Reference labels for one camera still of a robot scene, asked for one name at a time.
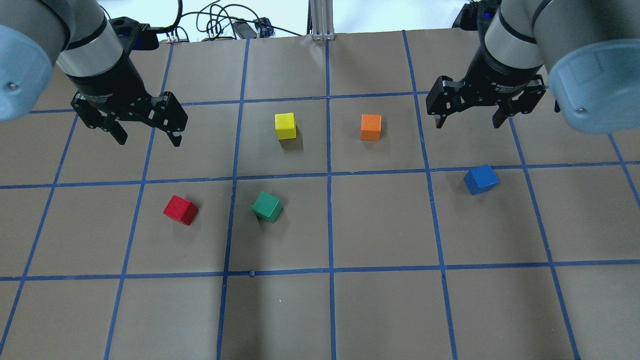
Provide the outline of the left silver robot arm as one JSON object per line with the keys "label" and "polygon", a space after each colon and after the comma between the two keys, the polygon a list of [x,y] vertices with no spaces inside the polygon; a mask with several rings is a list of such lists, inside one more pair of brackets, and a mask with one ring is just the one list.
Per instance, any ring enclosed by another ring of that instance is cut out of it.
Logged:
{"label": "left silver robot arm", "polygon": [[3,0],[0,10],[3,122],[34,109],[57,66],[77,89],[70,106],[87,128],[124,145],[128,134],[122,122],[137,122],[181,145],[188,115],[172,92],[152,96],[147,91],[130,55],[159,47],[158,34],[178,27],[182,1],[165,27],[110,19],[96,0]]}

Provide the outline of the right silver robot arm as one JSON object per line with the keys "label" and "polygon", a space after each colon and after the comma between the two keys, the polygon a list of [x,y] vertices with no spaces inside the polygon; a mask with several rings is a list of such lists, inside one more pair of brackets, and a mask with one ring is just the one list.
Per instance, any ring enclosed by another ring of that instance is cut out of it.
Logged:
{"label": "right silver robot arm", "polygon": [[479,0],[454,26],[479,46],[461,80],[442,75],[425,103],[448,116],[493,107],[493,127],[530,114],[547,91],[572,129],[608,134],[639,127],[640,3],[637,0]]}

